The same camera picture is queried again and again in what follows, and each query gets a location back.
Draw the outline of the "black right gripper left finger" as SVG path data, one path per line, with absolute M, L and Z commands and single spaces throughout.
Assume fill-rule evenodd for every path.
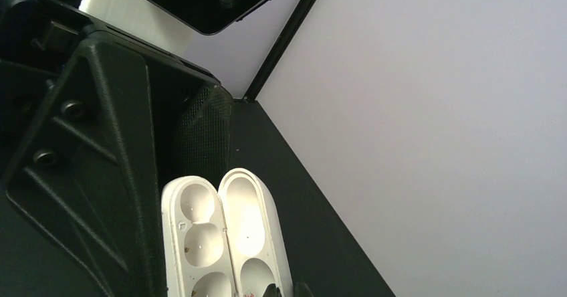
M 269 284 L 265 289 L 263 297 L 282 297 L 281 290 L 276 284 Z

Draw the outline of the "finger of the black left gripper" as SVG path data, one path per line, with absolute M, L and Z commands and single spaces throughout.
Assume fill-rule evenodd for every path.
M 7 198 L 106 296 L 165 296 L 162 189 L 187 175 L 219 183 L 232 105 L 190 64 L 89 37 L 11 158 Z

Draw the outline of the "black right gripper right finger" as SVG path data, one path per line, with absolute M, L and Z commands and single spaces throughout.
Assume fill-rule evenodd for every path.
M 294 297 L 314 297 L 306 283 L 297 282 L 294 285 Z

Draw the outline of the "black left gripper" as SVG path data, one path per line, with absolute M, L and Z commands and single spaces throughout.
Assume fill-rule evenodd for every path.
M 58 0 L 77 7 L 80 0 Z M 6 163 L 62 71 L 66 48 L 47 35 L 44 0 L 1 0 L 1 162 Z

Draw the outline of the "white earbud charging case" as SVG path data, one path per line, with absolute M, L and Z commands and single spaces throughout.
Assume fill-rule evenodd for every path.
M 228 171 L 218 186 L 179 177 L 161 198 L 169 296 L 293 296 L 273 197 L 251 171 Z

